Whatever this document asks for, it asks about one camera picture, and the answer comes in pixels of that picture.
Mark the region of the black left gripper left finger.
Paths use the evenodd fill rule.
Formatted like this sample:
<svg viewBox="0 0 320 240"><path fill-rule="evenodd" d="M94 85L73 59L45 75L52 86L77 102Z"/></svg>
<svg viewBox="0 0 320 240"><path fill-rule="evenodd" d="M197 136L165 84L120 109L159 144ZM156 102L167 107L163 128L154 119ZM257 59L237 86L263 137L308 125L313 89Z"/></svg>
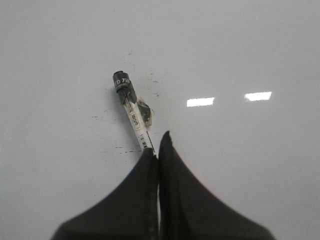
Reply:
<svg viewBox="0 0 320 240"><path fill-rule="evenodd" d="M145 148L126 178L99 203L64 222L54 240L158 239L158 159Z"/></svg>

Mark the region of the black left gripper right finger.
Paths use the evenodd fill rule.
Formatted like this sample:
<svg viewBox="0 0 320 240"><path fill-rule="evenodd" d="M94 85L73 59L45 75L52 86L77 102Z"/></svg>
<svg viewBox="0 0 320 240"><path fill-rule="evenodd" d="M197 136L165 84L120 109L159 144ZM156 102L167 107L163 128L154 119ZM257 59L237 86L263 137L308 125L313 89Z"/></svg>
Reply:
<svg viewBox="0 0 320 240"><path fill-rule="evenodd" d="M159 146L159 200L162 240L273 240L264 226L213 195L189 170L170 133Z"/></svg>

